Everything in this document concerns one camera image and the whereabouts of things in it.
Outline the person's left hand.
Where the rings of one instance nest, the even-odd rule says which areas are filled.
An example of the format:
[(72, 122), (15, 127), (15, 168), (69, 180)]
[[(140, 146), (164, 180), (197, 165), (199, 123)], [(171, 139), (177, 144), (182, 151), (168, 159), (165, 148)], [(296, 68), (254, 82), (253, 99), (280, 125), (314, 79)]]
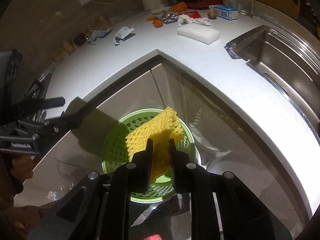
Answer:
[(13, 177), (12, 184), (15, 189), (15, 194), (23, 191), (23, 183), (27, 179), (33, 177), (34, 162), (30, 156), (18, 155), (12, 159), (12, 168), (10, 170)]

